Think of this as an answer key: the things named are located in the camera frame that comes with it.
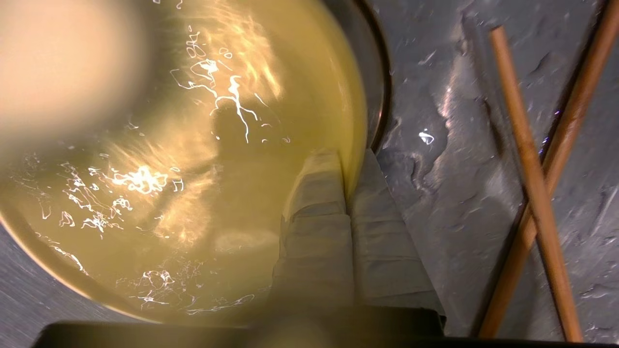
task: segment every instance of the wooden chopstick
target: wooden chopstick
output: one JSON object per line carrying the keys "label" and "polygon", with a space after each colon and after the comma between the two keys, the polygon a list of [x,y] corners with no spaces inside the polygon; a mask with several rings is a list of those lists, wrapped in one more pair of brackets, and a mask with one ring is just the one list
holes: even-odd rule
{"label": "wooden chopstick", "polygon": [[546,272],[552,288],[559,319],[565,336],[570,342],[582,342],[582,332],[574,305],[568,272],[563,261],[561,244],[556,232],[555,216],[552,211],[550,195],[544,184],[542,165],[539,161],[533,135],[529,127],[518,78],[512,62],[505,29],[498,27],[490,32],[490,41],[496,56],[501,77],[501,86],[509,110],[512,131],[516,140],[518,154],[524,173],[524,186],[529,196],[529,204],[539,231],[538,241]]}
{"label": "wooden chopstick", "polygon": [[[544,159],[543,169],[546,173],[546,188],[550,195],[554,193],[563,168],[568,161],[589,102],[612,51],[618,32],[619,0],[610,0]],[[537,235],[537,229],[531,217],[527,205],[483,319],[478,334],[481,338],[495,337],[505,316],[509,301],[516,289]]]}

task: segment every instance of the chopsticks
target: chopsticks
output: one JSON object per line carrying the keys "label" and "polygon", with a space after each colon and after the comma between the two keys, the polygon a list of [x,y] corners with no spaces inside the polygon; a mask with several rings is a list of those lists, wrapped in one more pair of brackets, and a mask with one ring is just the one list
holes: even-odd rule
{"label": "chopsticks", "polygon": [[[526,112],[522,106],[522,98],[517,87],[517,78],[511,64],[504,30],[498,28],[491,33],[491,40],[499,63],[502,85],[513,122],[514,135],[517,137],[518,150],[525,168],[527,192],[531,202],[522,216],[516,239],[509,251],[503,272],[500,275],[484,317],[479,332],[480,337],[490,338],[498,331],[509,300],[514,293],[519,276],[524,268],[529,250],[537,236],[566,338],[572,342],[582,341],[578,316],[574,307],[569,279],[552,216],[550,195],[554,192],[561,172],[569,158],[569,153],[577,138],[587,107],[612,50],[618,31],[619,0],[611,0],[607,10],[604,12],[602,23],[594,37],[583,69],[574,85],[565,113],[561,117],[548,154],[545,157],[543,167],[546,173],[545,186],[540,182],[541,168],[530,136]],[[541,216],[538,228],[536,228],[534,219],[532,219],[531,208],[534,210],[533,216],[538,218]]]}

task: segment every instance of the yellow liquid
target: yellow liquid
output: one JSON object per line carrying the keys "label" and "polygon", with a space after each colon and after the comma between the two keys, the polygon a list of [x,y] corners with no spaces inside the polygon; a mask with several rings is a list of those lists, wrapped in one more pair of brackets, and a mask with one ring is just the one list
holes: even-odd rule
{"label": "yellow liquid", "polygon": [[303,161],[338,149],[350,194],[366,110],[352,52],[317,1],[152,5],[163,56],[149,100],[118,129],[26,155],[4,200],[28,226],[3,215],[22,245],[38,236],[124,301],[106,305],[183,321],[268,295]]}

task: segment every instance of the blurry object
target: blurry object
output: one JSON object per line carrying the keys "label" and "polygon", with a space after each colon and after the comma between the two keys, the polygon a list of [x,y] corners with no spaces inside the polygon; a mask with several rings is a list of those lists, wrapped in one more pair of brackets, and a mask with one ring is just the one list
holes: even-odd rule
{"label": "blurry object", "polygon": [[561,252],[561,243],[556,231],[552,203],[544,186],[542,166],[539,163],[526,109],[522,103],[518,78],[509,52],[505,29],[503,27],[493,29],[490,32],[490,40],[496,54],[501,86],[509,108],[509,119],[524,172],[524,185],[529,196],[531,213],[540,232],[537,236],[540,251],[546,266],[548,281],[555,297],[559,319],[566,339],[569,342],[582,342],[578,313]]}
{"label": "blurry object", "polygon": [[[560,116],[555,135],[552,137],[550,148],[543,161],[546,188],[550,195],[555,191],[563,168],[569,159],[569,153],[574,146],[618,31],[619,1],[611,0],[602,15],[602,23],[595,33],[593,44],[578,74],[565,112]],[[527,206],[483,319],[479,332],[481,338],[492,338],[498,332],[536,235],[537,229]]]}
{"label": "blurry object", "polygon": [[34,348],[99,347],[299,347],[299,348],[614,348],[614,344],[444,337],[433,310],[347,307],[320,315],[263,313],[251,326],[57,323],[39,334]]}
{"label": "blurry object", "polygon": [[0,155],[122,115],[151,63],[132,1],[0,3]]}

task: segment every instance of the metal bowl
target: metal bowl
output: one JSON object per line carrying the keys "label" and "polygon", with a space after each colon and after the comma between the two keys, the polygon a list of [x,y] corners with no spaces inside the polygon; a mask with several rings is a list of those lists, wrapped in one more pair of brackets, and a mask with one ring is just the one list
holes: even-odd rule
{"label": "metal bowl", "polygon": [[[368,110],[367,147],[376,150],[380,143],[386,115],[389,113],[391,98],[389,61],[380,30],[371,10],[362,1],[323,0],[323,3],[344,31],[362,72]],[[7,183],[0,183],[0,189],[5,185]],[[8,199],[0,202],[0,218],[8,230],[28,231],[32,235],[36,233],[26,218],[18,212]],[[139,313],[136,313],[133,305],[127,303],[119,295],[102,289],[97,281],[84,276],[78,269],[67,266],[48,245],[37,238],[15,238],[15,240],[45,271],[58,279],[72,279],[67,286],[78,294],[98,303],[114,303],[114,310],[143,319],[139,316]],[[12,261],[5,259],[2,262],[10,264]],[[227,311],[228,315],[233,313],[233,311]],[[176,323],[195,322],[181,315],[159,317],[154,318],[154,320],[174,321]],[[218,318],[217,322],[221,323],[222,319]]]}

